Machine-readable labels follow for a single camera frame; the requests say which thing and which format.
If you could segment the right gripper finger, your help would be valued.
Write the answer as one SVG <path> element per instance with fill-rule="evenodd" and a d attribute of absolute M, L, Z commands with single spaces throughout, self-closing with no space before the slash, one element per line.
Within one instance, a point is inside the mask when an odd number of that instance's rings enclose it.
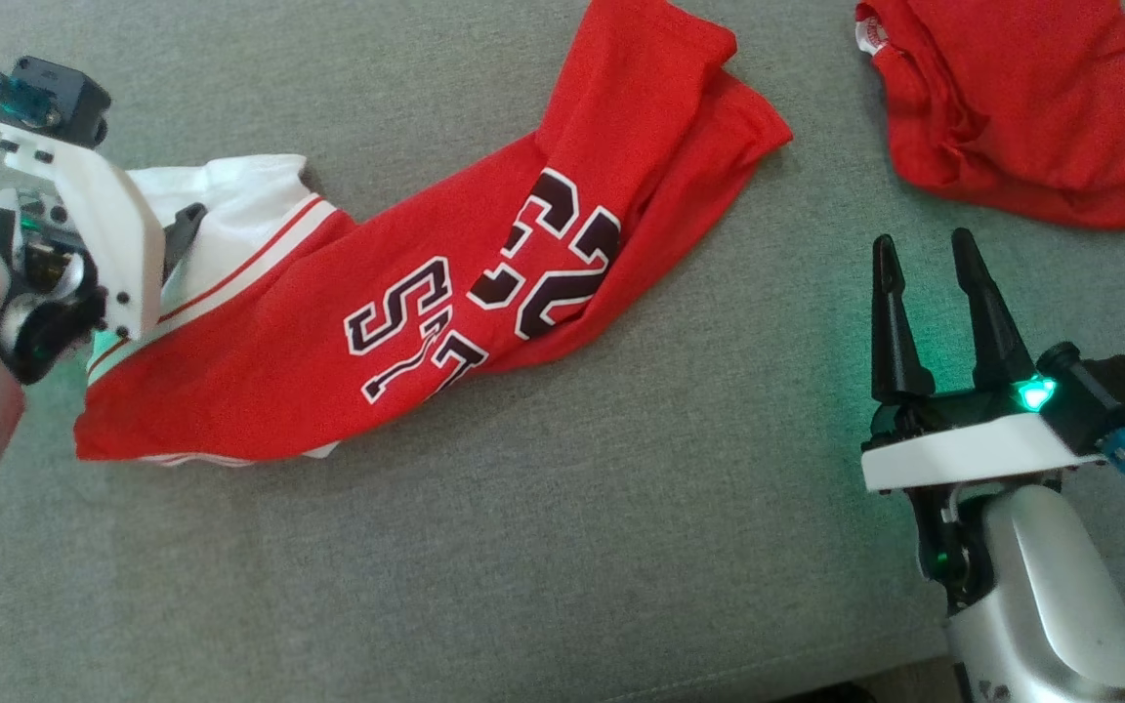
<path fill-rule="evenodd" d="M 903 306 L 903 271 L 892 236 L 872 243 L 871 395 L 880 404 L 929 397 L 935 378 L 921 364 Z"/>
<path fill-rule="evenodd" d="M 1034 361 L 973 233 L 968 228 L 952 231 L 951 245 L 957 285 L 966 294 L 972 319 L 975 389 L 997 391 L 1030 380 L 1036 375 Z"/>

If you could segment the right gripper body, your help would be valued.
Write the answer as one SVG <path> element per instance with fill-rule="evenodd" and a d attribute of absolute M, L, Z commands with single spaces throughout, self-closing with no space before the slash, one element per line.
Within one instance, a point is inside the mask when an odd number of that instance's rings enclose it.
<path fill-rule="evenodd" d="M 862 445 L 863 485 L 909 498 L 922 578 L 946 592 L 951 614 L 994 588 L 982 513 L 994 495 L 966 498 L 975 486 L 996 494 L 1026 485 L 1060 492 L 1068 472 L 1102 465 L 1095 450 L 1077 454 L 1040 417 L 1058 384 L 1030 379 L 997 393 L 950 393 L 883 405 Z"/>

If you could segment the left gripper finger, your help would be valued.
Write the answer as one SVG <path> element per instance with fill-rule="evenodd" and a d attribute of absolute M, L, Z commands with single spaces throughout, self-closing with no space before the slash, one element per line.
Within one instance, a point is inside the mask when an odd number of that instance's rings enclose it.
<path fill-rule="evenodd" d="M 164 283 L 168 283 L 176 267 L 182 262 L 182 258 L 197 236 L 206 214 L 207 209 L 204 204 L 192 202 L 176 211 L 174 222 L 164 228 Z"/>

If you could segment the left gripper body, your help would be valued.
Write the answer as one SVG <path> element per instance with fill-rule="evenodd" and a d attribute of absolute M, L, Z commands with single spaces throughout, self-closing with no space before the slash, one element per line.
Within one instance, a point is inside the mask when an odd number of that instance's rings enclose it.
<path fill-rule="evenodd" d="M 0 192 L 0 359 L 32 386 L 94 330 L 140 339 L 156 324 L 166 236 L 128 173 L 94 148 L 0 124 L 0 150 L 6 166 L 54 189 L 40 214 L 14 188 Z"/>

